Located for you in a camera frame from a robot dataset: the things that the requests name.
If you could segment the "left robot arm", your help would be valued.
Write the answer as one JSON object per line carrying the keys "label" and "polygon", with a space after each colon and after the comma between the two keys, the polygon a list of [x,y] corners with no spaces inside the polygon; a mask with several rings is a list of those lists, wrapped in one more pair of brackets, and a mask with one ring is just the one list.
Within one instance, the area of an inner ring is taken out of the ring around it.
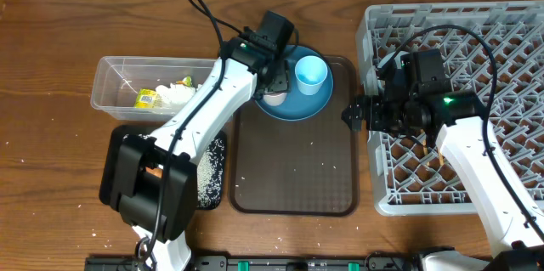
{"label": "left robot arm", "polygon": [[319,76],[319,87],[332,79],[322,54],[289,44],[296,35],[291,21],[267,12],[257,30],[245,28],[220,42],[208,78],[164,125],[148,134],[132,126],[114,129],[99,199],[139,235],[136,268],[188,265],[184,231],[197,206],[197,164],[232,114],[255,97],[287,91],[301,78],[298,67]]}

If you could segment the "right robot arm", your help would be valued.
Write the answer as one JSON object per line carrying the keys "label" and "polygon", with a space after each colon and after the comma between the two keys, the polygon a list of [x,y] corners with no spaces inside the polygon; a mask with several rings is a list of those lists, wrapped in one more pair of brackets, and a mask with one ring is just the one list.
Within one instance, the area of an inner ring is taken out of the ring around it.
{"label": "right robot arm", "polygon": [[461,179],[484,225],[492,258],[453,249],[422,254],[422,270],[541,270],[543,212],[497,142],[490,109],[471,91],[454,91],[439,51],[397,51],[377,69],[378,96],[364,99],[368,129],[429,144]]}

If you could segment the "light blue cup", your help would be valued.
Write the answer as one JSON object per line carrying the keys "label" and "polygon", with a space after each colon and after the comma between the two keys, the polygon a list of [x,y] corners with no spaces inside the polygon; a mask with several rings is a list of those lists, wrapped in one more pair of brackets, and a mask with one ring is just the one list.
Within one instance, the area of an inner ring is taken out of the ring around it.
{"label": "light blue cup", "polygon": [[317,56],[302,57],[295,65],[295,77],[300,93],[316,94],[328,76],[326,62]]}

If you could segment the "pink cup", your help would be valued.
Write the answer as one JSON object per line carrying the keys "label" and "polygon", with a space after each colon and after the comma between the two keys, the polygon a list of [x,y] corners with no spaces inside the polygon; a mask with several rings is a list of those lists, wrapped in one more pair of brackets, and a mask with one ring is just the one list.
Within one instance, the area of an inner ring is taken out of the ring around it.
{"label": "pink cup", "polygon": [[287,96],[287,93],[265,94],[263,96],[263,101],[265,104],[269,106],[279,106],[285,101],[286,96]]}

